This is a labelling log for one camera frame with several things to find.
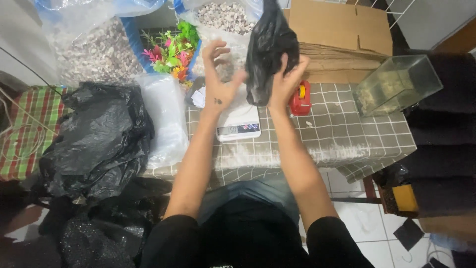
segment black t-shirt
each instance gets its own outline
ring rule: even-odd
[[[145,244],[141,267],[373,267],[336,217],[311,224],[307,248],[309,254],[298,227],[279,208],[238,197],[201,227],[184,215],[161,221]]]

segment striped fabric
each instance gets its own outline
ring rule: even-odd
[[[56,91],[62,94],[68,90],[72,91],[72,89],[56,87]],[[32,87],[31,90],[16,98],[15,102],[56,133],[60,130],[60,125],[56,124],[58,118],[63,113],[68,113],[67,108],[64,110],[61,97],[48,86]],[[56,135],[43,129],[15,104],[11,106],[10,117],[14,122],[13,129],[0,137],[2,146],[0,179],[4,181],[24,180],[38,167],[39,158],[51,145]],[[35,144],[43,134],[44,142],[40,143],[38,149],[34,151]]]

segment gray tablecloth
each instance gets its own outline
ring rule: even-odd
[[[312,84],[311,113],[292,117],[316,165],[337,168],[349,183],[402,159],[417,148],[402,113],[360,117],[352,98],[353,86],[357,85]],[[259,107],[258,112],[260,137],[223,143],[215,139],[215,168],[209,189],[281,172],[273,121],[267,108]],[[199,114],[194,108],[186,111],[189,138],[197,128]],[[143,176],[173,181],[179,166],[177,163],[148,169]]]

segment packing tape roll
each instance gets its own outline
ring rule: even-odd
[[[306,96],[306,88],[301,85],[299,86],[299,99],[304,99],[304,96]]]

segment white scale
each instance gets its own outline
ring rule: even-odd
[[[218,141],[258,138],[261,135],[258,108],[248,104],[246,95],[246,85],[242,84],[230,107],[222,112],[218,120]]]

